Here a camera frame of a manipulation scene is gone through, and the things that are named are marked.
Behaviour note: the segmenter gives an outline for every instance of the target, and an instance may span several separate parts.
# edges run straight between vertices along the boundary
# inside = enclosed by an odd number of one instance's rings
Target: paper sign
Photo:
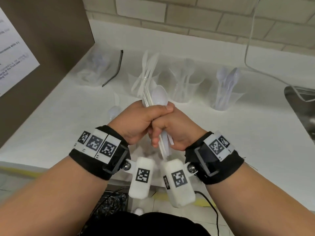
[[[39,66],[0,8],[0,97]]]

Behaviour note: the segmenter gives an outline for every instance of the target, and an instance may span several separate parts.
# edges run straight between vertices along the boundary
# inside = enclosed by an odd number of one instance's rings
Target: backsplash
[[[83,0],[89,19],[247,44],[257,0]],[[251,45],[315,56],[315,0],[260,0]]]

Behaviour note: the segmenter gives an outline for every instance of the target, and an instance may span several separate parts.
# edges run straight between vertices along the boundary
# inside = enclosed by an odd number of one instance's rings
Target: fingernail
[[[168,111],[172,111],[173,110],[173,107],[172,106],[166,106],[166,109],[168,110]]]

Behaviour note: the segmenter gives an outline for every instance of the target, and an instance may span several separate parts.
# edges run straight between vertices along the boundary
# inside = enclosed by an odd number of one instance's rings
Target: person's right hand
[[[161,116],[152,122],[152,129],[148,129],[153,147],[158,147],[159,135],[163,130],[170,134],[174,140],[172,149],[184,151],[188,146],[201,138],[207,131],[194,123],[186,114],[177,109],[173,103],[172,113]]]

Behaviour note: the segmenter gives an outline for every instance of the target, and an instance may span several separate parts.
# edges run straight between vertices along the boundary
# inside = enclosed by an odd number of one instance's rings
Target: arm
[[[206,133],[176,108],[152,122],[149,134],[154,147],[162,130],[173,137],[171,147],[180,151]],[[206,187],[235,235],[314,235],[315,215],[246,163],[222,182]]]
[[[145,108],[137,101],[108,124],[129,145],[151,121],[173,107]],[[1,236],[77,235],[104,193],[108,181],[86,171],[69,156],[17,192],[0,207]]]

